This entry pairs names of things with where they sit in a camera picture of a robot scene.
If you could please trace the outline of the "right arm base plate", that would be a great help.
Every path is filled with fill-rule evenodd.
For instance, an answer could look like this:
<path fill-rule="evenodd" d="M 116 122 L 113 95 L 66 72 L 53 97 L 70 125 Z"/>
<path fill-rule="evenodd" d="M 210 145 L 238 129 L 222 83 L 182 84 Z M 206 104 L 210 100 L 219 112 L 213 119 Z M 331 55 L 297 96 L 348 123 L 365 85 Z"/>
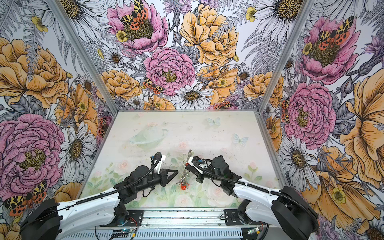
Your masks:
<path fill-rule="evenodd" d="M 237 209 L 224 209 L 224 221 L 226 226 L 247 226 L 253 223 L 245 213 Z"/>

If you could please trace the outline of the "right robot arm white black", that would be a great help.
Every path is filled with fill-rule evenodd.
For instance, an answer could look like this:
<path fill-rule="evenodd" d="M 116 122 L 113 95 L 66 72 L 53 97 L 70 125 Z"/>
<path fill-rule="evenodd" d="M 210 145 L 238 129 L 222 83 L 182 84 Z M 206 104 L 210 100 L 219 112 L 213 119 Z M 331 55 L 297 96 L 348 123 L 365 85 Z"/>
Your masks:
<path fill-rule="evenodd" d="M 185 169 L 196 176 L 198 183 L 204 179 L 218 181 L 226 195 L 242 199 L 237 209 L 241 223 L 273 225 L 292 240 L 308 240 L 319 230 L 318 214 L 293 188 L 273 189 L 252 183 L 232 172 L 223 156 L 212 160 L 190 157 Z"/>

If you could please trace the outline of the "metal key organizer plate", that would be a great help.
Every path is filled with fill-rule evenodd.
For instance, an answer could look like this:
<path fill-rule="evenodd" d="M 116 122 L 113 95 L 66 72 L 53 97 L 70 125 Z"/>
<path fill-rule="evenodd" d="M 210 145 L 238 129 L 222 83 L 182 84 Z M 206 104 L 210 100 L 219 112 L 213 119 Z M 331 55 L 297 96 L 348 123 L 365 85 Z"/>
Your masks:
<path fill-rule="evenodd" d="M 180 177 L 180 181 L 179 181 L 180 188 L 181 188 L 181 185 L 186 185 L 187 188 L 190 185 L 188 183 L 189 173 L 185 170 L 184 166 L 185 165 L 189 165 L 189 159 L 192 156 L 192 153 L 193 153 L 193 151 L 189 150 L 187 158 L 186 158 L 186 160 L 183 163 L 183 171 L 181 173 L 181 177 Z"/>

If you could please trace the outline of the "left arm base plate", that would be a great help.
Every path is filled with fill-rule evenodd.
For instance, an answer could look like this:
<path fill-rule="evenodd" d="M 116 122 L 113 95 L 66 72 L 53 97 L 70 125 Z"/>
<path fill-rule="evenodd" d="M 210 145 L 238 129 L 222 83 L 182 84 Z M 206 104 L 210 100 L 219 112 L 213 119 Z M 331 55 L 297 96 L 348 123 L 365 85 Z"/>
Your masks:
<path fill-rule="evenodd" d="M 143 210 L 116 210 L 115 217 L 109 224 L 111 227 L 140 227 L 142 225 Z"/>

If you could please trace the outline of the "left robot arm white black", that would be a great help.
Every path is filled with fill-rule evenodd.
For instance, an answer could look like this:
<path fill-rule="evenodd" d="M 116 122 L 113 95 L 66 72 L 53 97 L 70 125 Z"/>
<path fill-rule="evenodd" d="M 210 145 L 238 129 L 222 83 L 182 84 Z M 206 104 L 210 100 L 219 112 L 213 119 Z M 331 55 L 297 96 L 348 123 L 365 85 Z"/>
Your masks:
<path fill-rule="evenodd" d="M 122 225 L 128 217 L 126 204 L 135 200 L 139 192 L 165 187 L 178 173 L 138 166 L 122 182 L 99 194 L 60 203 L 46 200 L 22 223 L 22 239 L 61 240 L 87 228 Z"/>

